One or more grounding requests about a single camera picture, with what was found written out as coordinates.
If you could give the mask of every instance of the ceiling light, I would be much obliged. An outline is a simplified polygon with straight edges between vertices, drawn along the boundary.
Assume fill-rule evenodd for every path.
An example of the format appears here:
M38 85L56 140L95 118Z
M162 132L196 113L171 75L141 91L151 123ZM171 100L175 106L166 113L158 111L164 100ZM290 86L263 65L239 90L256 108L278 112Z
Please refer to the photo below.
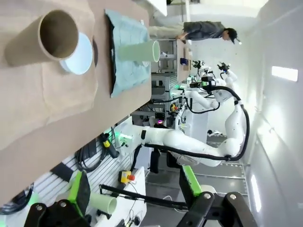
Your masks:
M253 175L251 177L251 185L252 185L252 192L254 194L254 199L255 199L255 205L256 205L256 211L259 213L259 211L261 210L261 199L260 199L260 193L259 193L259 189L258 189L258 185L257 185L257 180L255 175Z
M298 70L273 66L271 69L271 75L284 78L291 81L298 81Z

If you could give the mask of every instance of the white bowl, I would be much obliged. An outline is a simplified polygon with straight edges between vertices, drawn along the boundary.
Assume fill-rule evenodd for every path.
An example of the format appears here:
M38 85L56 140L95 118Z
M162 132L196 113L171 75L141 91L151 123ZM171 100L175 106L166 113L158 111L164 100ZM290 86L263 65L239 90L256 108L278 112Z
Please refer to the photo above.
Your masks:
M75 52L68 59L60 61L60 64L65 71L82 75L89 70L92 61L93 49L90 40L80 32Z

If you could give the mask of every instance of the black cap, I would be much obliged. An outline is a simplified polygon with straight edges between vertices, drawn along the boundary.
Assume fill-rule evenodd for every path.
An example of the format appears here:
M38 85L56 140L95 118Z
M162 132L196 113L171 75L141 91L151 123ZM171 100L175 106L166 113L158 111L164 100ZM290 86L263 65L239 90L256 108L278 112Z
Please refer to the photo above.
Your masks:
M229 35L231 41L233 42L233 44L235 44L235 39L238 37L237 31L233 28L226 28L225 30L228 31L228 35Z

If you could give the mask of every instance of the light green cup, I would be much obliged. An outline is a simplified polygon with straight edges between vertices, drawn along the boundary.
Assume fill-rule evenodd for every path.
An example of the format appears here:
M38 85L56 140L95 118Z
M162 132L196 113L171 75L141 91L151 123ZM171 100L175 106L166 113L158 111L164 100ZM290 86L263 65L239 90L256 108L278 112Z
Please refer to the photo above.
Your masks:
M6 221L6 216L0 215L0 227L6 227L5 221Z
M117 199L109 195L102 195L97 193L91 193L89 198L89 204L100 211L107 214L114 213L117 206Z
M160 59L160 45L156 40L150 40L141 44L120 46L118 50L121 61L154 61Z

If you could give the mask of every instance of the table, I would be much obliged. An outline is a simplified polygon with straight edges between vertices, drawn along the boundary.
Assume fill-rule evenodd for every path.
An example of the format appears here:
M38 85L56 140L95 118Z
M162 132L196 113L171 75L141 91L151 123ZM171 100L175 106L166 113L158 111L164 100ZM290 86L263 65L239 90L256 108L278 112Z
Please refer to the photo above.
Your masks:
M104 15L104 9L112 9L136 20L143 19L148 25L147 11L131 0L88 2L95 15L94 38L99 52L96 67L99 87L94 107L35 130L0 151L0 182L5 185L1 188L0 205L151 98L150 81L123 92L119 97L110 98L109 34L105 32L107 23ZM33 5L32 10L39 9Z
M128 184L124 190L146 195L144 167L140 167L134 175L135 181L132 182L132 185ZM124 219L125 224L127 224L129 218L133 218L135 216L139 216L142 221L146 212L147 207L144 201L133 201L123 197L117 197L117 207L111 218L107 219L105 215L101 215L95 227L116 227L122 219Z

